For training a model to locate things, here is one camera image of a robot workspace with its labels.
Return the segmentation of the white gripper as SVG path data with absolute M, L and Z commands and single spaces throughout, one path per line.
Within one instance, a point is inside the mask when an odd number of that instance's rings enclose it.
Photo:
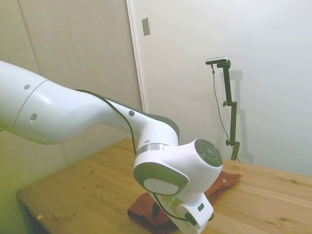
M 203 226 L 193 225 L 189 221 L 175 220 L 175 225 L 183 234 L 200 234 Z

